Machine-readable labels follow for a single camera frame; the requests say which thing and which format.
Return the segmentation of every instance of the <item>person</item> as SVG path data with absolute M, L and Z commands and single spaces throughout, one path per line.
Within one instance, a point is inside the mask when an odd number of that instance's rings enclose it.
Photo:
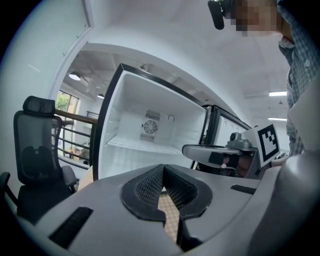
M 286 89 L 288 106 L 289 109 L 292 108 L 320 68 L 320 50 L 301 20 L 292 13 L 291 7 L 294 1 L 224 0 L 219 2 L 223 5 L 224 17 L 231 19 L 231 24 L 235 25 L 237 31 L 242 31 L 245 35 L 282 35 L 278 47 L 290 66 L 286 77 Z M 290 155 L 301 154 L 304 145 L 289 118 L 286 129 L 289 136 Z M 287 159 L 288 157 L 273 160 L 268 167 L 281 166 Z M 228 164 L 229 157 L 226 157 L 223 162 Z M 250 164 L 250 157 L 240 157 L 237 169 L 241 175 L 245 176 Z

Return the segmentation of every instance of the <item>refrigerator shelf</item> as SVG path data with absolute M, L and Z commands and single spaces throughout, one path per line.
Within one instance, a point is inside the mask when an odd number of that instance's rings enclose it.
M 125 149 L 139 150 L 145 152 L 159 153 L 159 154 L 174 154 L 174 155 L 182 155 L 182 151 L 177 149 L 174 146 L 170 145 L 161 145 L 155 144 L 153 142 L 148 142 L 144 140 L 133 140 L 133 139 L 124 139 L 114 136 L 111 140 L 108 141 L 106 146 L 116 146 Z

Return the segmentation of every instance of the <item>light fixture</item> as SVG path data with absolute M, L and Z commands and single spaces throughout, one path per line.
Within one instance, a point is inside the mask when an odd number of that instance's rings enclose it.
M 287 121 L 286 118 L 273 118 L 273 117 L 268 118 L 268 120 L 273 120 L 273 121 Z
M 287 96 L 287 92 L 286 92 L 286 91 L 269 92 L 269 96 L 270 96 L 270 97 L 274 97 L 274 96 Z
M 73 80 L 76 80 L 76 81 L 80 81 L 81 80 L 81 77 L 77 72 L 70 73 L 69 77 L 72 78 Z

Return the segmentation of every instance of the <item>ceiling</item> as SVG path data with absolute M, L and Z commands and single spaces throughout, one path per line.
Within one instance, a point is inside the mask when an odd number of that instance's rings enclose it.
M 204 104 L 222 105 L 221 99 L 235 113 L 248 112 L 252 126 L 269 117 L 286 118 L 286 97 L 269 97 L 269 92 L 286 90 L 289 65 L 278 48 L 281 36 L 243 36 L 228 22 L 216 30 L 207 2 L 91 0 L 98 31 L 88 45 L 112 47 L 85 47 L 69 72 L 81 72 L 87 82 L 68 76 L 64 82 L 95 98 L 105 93 L 119 63 L 143 66 Z M 122 48 L 116 51 L 116 45 Z

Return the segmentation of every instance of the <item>black office chair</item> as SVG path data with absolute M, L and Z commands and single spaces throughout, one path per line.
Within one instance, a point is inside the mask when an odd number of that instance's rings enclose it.
M 60 167 L 58 140 L 62 120 L 55 101 L 29 96 L 14 115 L 14 143 L 21 186 L 17 215 L 35 224 L 42 215 L 76 191 L 70 166 Z

